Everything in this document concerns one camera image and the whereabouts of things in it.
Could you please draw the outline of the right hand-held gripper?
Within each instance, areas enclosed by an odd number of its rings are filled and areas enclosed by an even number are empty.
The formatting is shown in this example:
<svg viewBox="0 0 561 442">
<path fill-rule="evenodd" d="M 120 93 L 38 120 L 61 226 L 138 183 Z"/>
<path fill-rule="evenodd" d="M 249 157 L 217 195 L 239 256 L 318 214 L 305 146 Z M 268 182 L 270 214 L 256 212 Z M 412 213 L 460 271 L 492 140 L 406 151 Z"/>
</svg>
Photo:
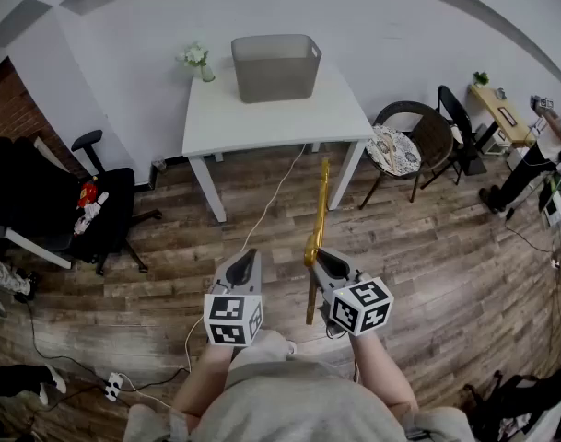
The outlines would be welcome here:
<svg viewBox="0 0 561 442">
<path fill-rule="evenodd" d="M 358 270 L 342 252 L 321 247 L 312 275 L 323 298 L 319 311 L 331 336 L 360 336 L 386 324 L 394 296 L 383 281 Z"/>
</svg>

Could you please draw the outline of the long golden stick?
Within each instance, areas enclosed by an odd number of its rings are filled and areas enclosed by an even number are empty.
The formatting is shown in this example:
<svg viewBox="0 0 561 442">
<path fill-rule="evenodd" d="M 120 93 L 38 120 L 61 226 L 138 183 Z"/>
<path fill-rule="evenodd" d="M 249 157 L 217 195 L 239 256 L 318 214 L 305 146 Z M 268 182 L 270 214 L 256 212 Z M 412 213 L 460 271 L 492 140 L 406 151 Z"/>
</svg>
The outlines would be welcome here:
<svg viewBox="0 0 561 442">
<path fill-rule="evenodd" d="M 306 311 L 306 324 L 311 325 L 314 319 L 317 286 L 313 276 L 313 265 L 315 263 L 319 248 L 323 243 L 324 223 L 327 211 L 328 185 L 329 185 L 330 162 L 325 158 L 321 163 L 321 186 L 317 204 L 317 214 L 312 233 L 310 234 L 304 252 L 304 265 L 310 273 L 310 284 Z"/>
</svg>

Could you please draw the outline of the grey plastic bin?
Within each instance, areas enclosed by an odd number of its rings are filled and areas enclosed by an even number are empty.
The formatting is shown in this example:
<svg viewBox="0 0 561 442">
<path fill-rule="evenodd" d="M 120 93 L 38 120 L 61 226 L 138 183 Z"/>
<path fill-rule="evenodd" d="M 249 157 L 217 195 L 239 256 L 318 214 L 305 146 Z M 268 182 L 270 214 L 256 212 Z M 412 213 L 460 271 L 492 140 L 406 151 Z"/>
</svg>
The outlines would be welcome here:
<svg viewBox="0 0 561 442">
<path fill-rule="evenodd" d="M 307 99 L 322 52 L 304 34 L 241 37 L 231 42 L 238 91 L 245 103 Z"/>
</svg>

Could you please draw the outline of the person's left forearm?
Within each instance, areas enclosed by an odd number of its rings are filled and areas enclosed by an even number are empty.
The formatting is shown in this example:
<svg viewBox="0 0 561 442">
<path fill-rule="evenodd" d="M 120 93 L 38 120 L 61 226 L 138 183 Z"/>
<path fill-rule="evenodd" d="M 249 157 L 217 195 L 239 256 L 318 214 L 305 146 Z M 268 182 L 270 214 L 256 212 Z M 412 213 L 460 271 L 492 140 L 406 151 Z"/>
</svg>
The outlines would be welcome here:
<svg viewBox="0 0 561 442">
<path fill-rule="evenodd" d="M 181 384 L 171 408 L 200 418 L 224 391 L 233 352 L 232 346 L 209 343 Z"/>
</svg>

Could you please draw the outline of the person's grey trousers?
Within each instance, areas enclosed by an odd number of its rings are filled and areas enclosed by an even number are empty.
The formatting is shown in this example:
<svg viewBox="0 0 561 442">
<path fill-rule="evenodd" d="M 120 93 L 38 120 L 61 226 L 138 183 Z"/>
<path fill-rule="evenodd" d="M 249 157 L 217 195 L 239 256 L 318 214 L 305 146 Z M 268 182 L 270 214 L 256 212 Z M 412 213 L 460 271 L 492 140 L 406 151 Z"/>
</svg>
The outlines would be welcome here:
<svg viewBox="0 0 561 442">
<path fill-rule="evenodd" d="M 237 366 L 286 361 L 287 339 L 278 331 L 261 330 L 255 336 L 252 345 L 238 352 L 233 360 Z"/>
</svg>

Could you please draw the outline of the white table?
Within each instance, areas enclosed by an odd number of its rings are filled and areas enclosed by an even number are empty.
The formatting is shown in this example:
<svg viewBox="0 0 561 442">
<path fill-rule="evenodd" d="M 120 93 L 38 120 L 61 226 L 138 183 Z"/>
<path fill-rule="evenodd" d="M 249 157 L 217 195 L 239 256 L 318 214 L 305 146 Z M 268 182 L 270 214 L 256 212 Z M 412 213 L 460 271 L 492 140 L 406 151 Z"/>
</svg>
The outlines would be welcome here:
<svg viewBox="0 0 561 442">
<path fill-rule="evenodd" d="M 253 104 L 240 100 L 235 70 L 226 68 L 213 82 L 192 81 L 182 154 L 189 159 L 216 220 L 224 223 L 226 211 L 205 157 L 286 145 L 347 142 L 349 148 L 327 202 L 334 210 L 372 135 L 352 89 L 330 63 L 321 63 L 309 98 Z"/>
</svg>

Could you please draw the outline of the person's grey shirt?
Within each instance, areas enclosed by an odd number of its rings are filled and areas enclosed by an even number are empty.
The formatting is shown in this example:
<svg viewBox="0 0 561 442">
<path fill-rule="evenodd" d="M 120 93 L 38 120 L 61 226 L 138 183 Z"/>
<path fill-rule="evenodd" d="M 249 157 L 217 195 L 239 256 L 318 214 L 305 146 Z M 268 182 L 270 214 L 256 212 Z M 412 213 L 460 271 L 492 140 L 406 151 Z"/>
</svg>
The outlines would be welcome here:
<svg viewBox="0 0 561 442">
<path fill-rule="evenodd" d="M 452 407 L 401 418 L 375 394 L 306 360 L 232 370 L 222 394 L 191 429 L 182 413 L 164 422 L 133 406 L 123 442 L 474 442 L 466 415 Z"/>
</svg>

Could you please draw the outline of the black office chair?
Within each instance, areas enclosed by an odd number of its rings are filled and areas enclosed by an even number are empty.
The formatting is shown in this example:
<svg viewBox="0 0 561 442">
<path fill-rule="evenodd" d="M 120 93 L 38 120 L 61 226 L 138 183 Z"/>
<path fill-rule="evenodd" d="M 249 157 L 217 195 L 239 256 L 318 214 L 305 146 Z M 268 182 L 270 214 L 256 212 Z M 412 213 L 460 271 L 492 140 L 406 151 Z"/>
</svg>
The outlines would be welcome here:
<svg viewBox="0 0 561 442">
<path fill-rule="evenodd" d="M 71 266 L 62 258 L 67 254 L 94 264 L 96 273 L 103 275 L 108 256 L 126 251 L 139 272 L 146 273 L 147 266 L 127 236 L 131 227 L 151 218 L 159 220 L 162 214 L 158 209 L 134 213 L 134 172 L 102 166 L 94 150 L 101 138 L 102 132 L 94 130 L 72 144 L 71 149 L 84 151 L 98 171 L 81 180 L 53 164 L 29 139 L 0 137 L 0 229 L 23 238 L 25 249 L 48 251 L 51 261 L 64 268 Z M 98 177 L 98 197 L 108 192 L 109 198 L 85 233 L 75 237 L 75 223 L 83 215 L 77 207 L 80 190 L 94 176 Z"/>
</svg>

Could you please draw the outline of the brown wicker chair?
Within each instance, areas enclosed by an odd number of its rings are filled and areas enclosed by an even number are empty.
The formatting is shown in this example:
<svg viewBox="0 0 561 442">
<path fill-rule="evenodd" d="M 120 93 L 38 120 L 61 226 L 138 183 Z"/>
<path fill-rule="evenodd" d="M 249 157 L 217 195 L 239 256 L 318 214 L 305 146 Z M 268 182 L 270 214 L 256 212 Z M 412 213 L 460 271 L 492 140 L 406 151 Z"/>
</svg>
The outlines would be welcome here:
<svg viewBox="0 0 561 442">
<path fill-rule="evenodd" d="M 365 153 L 378 172 L 378 177 L 372 185 L 365 199 L 362 201 L 359 209 L 363 209 L 371 199 L 374 192 L 378 189 L 380 181 L 384 177 L 395 180 L 411 180 L 414 187 L 410 200 L 415 199 L 417 187 L 420 177 L 429 171 L 441 167 L 448 159 L 453 146 L 453 134 L 450 125 L 445 118 L 435 109 L 426 104 L 416 101 L 398 101 L 389 104 L 376 117 L 371 129 L 374 125 L 382 124 L 388 126 L 388 120 L 396 115 L 415 115 L 417 117 L 415 126 L 409 132 L 402 132 L 408 136 L 416 145 L 421 156 L 420 170 L 415 173 L 403 175 L 401 177 L 388 174 L 381 170 Z"/>
</svg>

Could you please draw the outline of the red toy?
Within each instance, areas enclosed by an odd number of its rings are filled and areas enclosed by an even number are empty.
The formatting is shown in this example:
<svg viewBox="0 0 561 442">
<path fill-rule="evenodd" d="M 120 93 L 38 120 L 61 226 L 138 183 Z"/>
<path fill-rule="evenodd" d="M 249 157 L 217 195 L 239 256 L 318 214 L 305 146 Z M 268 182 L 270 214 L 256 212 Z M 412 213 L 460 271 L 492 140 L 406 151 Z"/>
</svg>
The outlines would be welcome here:
<svg viewBox="0 0 561 442">
<path fill-rule="evenodd" d="M 91 180 L 85 182 L 80 190 L 77 207 L 84 209 L 86 205 L 93 204 L 98 198 L 98 177 L 94 176 Z"/>
</svg>

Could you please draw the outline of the white power strip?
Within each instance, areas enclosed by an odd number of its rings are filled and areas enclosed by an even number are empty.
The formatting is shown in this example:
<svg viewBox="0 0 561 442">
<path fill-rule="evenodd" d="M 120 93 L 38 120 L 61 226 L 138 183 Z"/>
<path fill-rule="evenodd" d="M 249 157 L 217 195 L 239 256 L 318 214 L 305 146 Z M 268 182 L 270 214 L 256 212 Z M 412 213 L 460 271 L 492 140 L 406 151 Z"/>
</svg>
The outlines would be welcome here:
<svg viewBox="0 0 561 442">
<path fill-rule="evenodd" d="M 119 394 L 123 388 L 123 377 L 120 373 L 112 372 L 109 375 L 108 382 L 104 389 L 104 395 L 111 402 L 118 400 Z"/>
</svg>

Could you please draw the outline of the white flowers in glass vase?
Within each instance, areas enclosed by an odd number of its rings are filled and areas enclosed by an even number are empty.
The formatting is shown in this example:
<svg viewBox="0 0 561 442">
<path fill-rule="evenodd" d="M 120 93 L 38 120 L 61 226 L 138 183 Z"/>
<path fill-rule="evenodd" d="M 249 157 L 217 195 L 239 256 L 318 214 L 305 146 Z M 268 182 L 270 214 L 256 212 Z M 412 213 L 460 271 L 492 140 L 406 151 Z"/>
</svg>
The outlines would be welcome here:
<svg viewBox="0 0 561 442">
<path fill-rule="evenodd" d="M 176 56 L 176 59 L 179 62 L 196 69 L 202 80 L 205 83 L 208 83 L 216 79 L 207 61 L 208 54 L 209 51 L 201 42 L 194 41 L 187 45 L 182 52 Z"/>
</svg>

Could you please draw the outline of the black bag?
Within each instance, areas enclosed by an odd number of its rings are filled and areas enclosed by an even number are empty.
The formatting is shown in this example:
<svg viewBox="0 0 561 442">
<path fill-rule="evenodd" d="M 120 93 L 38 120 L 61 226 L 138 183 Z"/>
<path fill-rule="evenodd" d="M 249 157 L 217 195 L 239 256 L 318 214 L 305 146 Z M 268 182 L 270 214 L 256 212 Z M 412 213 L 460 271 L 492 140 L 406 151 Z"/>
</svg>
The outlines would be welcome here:
<svg viewBox="0 0 561 442">
<path fill-rule="evenodd" d="M 487 399 L 473 385 L 463 387 L 475 402 L 468 419 L 480 442 L 509 442 L 519 432 L 530 432 L 543 413 L 561 401 L 561 368 L 548 378 L 502 378 L 503 374 L 496 371 L 495 387 Z"/>
</svg>

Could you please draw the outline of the white device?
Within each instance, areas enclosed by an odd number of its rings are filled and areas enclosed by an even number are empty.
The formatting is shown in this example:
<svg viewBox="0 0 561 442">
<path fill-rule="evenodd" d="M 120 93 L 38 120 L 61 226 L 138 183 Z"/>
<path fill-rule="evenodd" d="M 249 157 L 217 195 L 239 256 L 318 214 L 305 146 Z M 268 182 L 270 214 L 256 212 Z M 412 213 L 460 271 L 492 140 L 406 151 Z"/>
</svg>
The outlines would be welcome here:
<svg viewBox="0 0 561 442">
<path fill-rule="evenodd" d="M 542 191 L 539 198 L 539 209 L 549 227 L 561 222 L 561 193 L 560 191 Z"/>
</svg>

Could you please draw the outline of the wooden side desk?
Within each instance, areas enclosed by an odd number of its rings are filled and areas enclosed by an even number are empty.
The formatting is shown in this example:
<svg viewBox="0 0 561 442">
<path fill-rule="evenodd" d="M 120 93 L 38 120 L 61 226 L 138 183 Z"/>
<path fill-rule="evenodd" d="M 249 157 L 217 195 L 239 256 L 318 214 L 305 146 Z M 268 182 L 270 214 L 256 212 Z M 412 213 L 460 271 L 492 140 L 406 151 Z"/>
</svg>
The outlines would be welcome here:
<svg viewBox="0 0 561 442">
<path fill-rule="evenodd" d="M 468 90 L 477 98 L 493 118 L 493 122 L 475 144 L 478 150 L 484 152 L 483 148 L 485 143 L 497 130 L 500 130 L 514 147 L 530 147 L 535 143 L 536 139 L 531 133 L 527 123 L 519 116 L 508 99 L 499 99 L 495 90 L 491 87 L 478 87 L 475 84 L 471 84 Z M 498 111 L 499 107 L 505 107 L 514 117 L 517 122 L 515 127 L 508 124 L 507 120 Z"/>
</svg>

